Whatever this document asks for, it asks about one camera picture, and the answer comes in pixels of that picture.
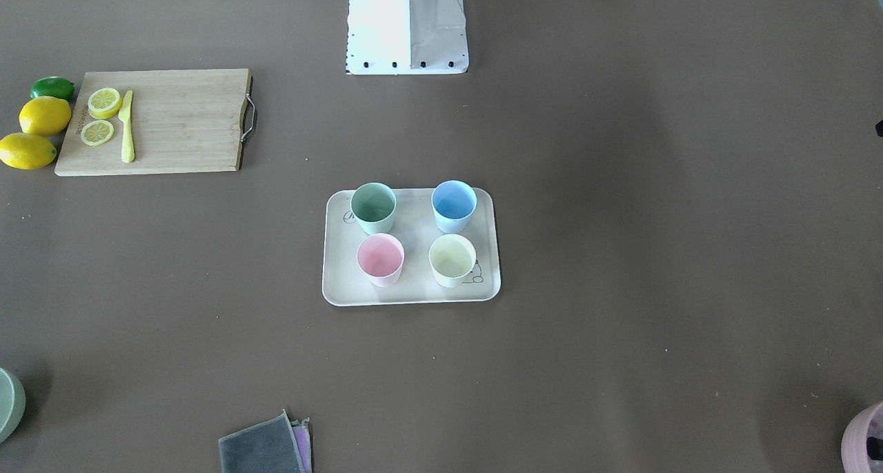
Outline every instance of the pink container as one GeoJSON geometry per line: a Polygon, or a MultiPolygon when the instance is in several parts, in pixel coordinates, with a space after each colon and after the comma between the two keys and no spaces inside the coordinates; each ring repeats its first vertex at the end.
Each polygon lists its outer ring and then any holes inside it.
{"type": "Polygon", "coordinates": [[[390,234],[373,234],[356,251],[359,268],[377,287],[389,287],[398,281],[404,265],[404,247],[390,234]]]}
{"type": "Polygon", "coordinates": [[[840,455],[846,473],[880,473],[883,461],[872,461],[868,457],[868,436],[883,438],[883,403],[874,404],[858,413],[843,432],[840,455]]]}

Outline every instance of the wooden cutting board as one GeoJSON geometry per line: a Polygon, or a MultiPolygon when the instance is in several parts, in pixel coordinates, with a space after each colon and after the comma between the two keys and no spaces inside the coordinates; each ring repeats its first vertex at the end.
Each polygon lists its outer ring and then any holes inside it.
{"type": "Polygon", "coordinates": [[[56,162],[60,177],[102,174],[236,171],[242,157],[249,70],[165,70],[86,73],[56,162]],[[88,99],[113,87],[132,90],[135,161],[121,158],[123,123],[110,121],[114,136],[99,146],[79,139],[92,117],[88,99]]]}

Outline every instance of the gray cloth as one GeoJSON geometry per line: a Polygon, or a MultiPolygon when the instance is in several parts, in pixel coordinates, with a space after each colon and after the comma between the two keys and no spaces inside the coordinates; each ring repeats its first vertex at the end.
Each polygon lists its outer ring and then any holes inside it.
{"type": "Polygon", "coordinates": [[[221,452],[221,473],[307,473],[312,470],[311,458],[301,458],[297,439],[291,428],[295,425],[302,435],[307,433],[308,419],[290,422],[283,412],[264,423],[231,433],[218,439],[221,452]]]}

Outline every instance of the yellow knife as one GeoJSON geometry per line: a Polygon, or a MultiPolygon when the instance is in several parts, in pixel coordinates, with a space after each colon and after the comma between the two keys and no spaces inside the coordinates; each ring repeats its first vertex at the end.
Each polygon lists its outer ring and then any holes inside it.
{"type": "Polygon", "coordinates": [[[135,161],[135,143],[132,142],[132,90],[123,96],[123,105],[117,114],[123,122],[123,162],[135,161]]]}

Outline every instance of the metal handle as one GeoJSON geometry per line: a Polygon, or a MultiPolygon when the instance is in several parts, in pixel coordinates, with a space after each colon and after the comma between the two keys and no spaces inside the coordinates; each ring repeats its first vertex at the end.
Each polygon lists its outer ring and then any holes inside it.
{"type": "Polygon", "coordinates": [[[255,102],[252,101],[252,95],[246,92],[246,101],[248,101],[249,105],[252,106],[252,122],[248,126],[248,130],[246,130],[246,118],[242,118],[242,137],[239,138],[239,143],[245,143],[246,138],[249,134],[252,133],[252,130],[255,129],[255,121],[258,116],[258,108],[255,108],[255,102]]]}

